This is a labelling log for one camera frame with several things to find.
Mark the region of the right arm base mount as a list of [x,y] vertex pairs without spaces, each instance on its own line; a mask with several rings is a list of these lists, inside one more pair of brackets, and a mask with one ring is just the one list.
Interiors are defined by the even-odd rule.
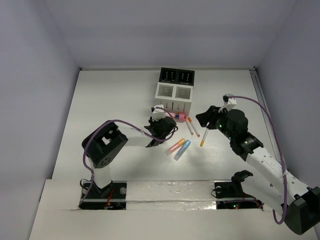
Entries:
[[242,182],[253,174],[247,170],[236,172],[229,181],[214,183],[211,196],[216,199],[218,210],[263,209],[263,203],[246,194],[242,188]]

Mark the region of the yellow white pen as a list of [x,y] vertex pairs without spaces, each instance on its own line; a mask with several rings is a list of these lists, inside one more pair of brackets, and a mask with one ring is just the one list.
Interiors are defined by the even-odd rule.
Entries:
[[201,139],[201,142],[200,142],[200,147],[203,147],[204,144],[205,144],[205,141],[206,141],[206,138],[207,138],[207,135],[208,135],[208,132],[209,132],[209,122],[206,124],[205,126],[205,132],[202,136],[202,139]]

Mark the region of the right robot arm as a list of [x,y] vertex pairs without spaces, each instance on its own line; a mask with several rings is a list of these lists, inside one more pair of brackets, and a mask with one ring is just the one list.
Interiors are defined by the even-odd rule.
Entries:
[[248,131],[248,119],[239,109],[221,109],[214,105],[196,116],[201,127],[219,130],[229,139],[232,151],[256,169],[262,177],[243,170],[232,176],[230,190],[256,197],[284,217],[285,225],[302,235],[320,222],[320,188],[309,187],[294,177],[272,157],[263,143]]

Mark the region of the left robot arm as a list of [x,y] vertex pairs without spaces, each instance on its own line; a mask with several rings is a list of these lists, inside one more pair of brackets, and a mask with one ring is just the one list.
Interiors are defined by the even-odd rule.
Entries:
[[81,143],[83,165],[91,174],[87,185],[80,181],[84,190],[81,200],[90,194],[97,194],[100,198],[111,194],[114,184],[109,165],[122,149],[154,148],[170,140],[177,131],[177,123],[169,116],[158,120],[150,118],[143,128],[120,119],[103,123]]

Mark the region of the orange pink glue stick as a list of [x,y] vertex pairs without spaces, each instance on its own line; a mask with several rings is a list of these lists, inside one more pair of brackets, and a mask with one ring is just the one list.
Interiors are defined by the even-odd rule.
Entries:
[[175,152],[177,149],[179,149],[184,143],[186,142],[186,140],[184,138],[180,139],[178,142],[176,142],[174,145],[172,145],[170,148],[168,148],[165,153],[167,155],[172,154],[173,152]]

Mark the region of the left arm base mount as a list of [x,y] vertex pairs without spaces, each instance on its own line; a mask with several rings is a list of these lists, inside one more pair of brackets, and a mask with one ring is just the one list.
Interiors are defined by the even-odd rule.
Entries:
[[113,181],[105,188],[98,190],[91,181],[82,179],[80,181],[81,197],[79,208],[81,210],[125,210],[127,182]]

